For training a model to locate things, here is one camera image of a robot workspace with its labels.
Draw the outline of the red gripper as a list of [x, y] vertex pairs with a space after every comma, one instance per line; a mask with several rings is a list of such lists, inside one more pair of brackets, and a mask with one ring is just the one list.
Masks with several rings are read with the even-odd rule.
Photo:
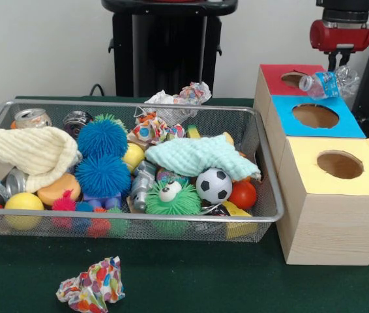
[[[328, 53], [328, 71], [336, 68], [337, 49], [361, 52], [369, 46], [369, 22], [337, 23], [316, 20], [310, 27], [310, 43], [314, 49]], [[346, 66], [350, 60], [350, 51], [340, 51], [339, 67]]]

